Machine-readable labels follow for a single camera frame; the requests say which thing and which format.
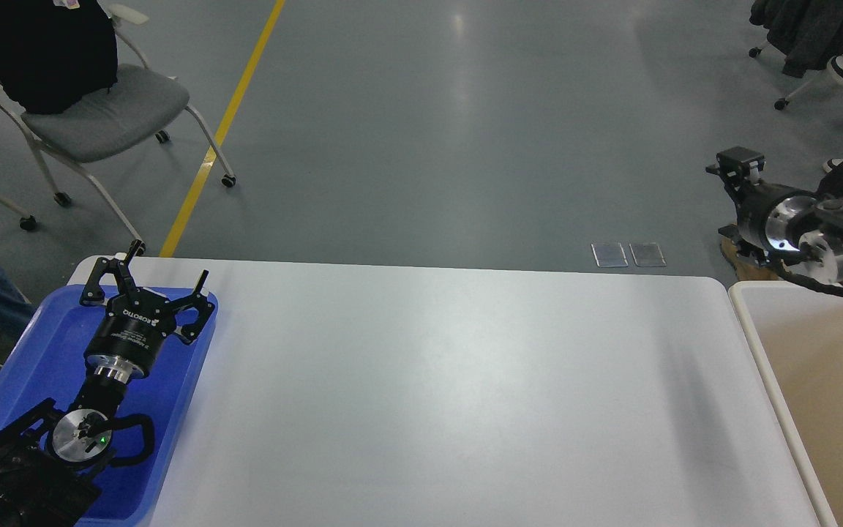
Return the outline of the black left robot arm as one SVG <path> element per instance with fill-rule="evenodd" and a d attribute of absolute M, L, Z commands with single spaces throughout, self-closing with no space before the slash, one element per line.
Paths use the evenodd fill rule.
<path fill-rule="evenodd" d="M 217 298 L 98 258 L 54 291 L 0 371 L 0 526 L 138 526 L 168 471 Z"/>

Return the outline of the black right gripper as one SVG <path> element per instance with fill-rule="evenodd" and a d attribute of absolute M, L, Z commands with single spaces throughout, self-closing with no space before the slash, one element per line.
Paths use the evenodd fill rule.
<path fill-rule="evenodd" d="M 817 229 L 813 209 L 820 198 L 810 191 L 783 184 L 762 183 L 764 154 L 746 147 L 732 147 L 715 156 L 705 171 L 717 176 L 730 199 L 736 199 L 736 225 L 717 229 L 719 238 L 736 246 L 742 261 L 767 268 L 772 261 L 796 266 L 809 260 L 800 237 Z"/>

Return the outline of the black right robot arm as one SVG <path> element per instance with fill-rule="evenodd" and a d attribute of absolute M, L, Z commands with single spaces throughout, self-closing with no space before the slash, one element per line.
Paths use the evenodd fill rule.
<path fill-rule="evenodd" d="M 843 196 L 767 182 L 764 156 L 742 146 L 716 154 L 706 173 L 719 177 L 736 219 L 719 228 L 741 264 L 843 298 Z"/>

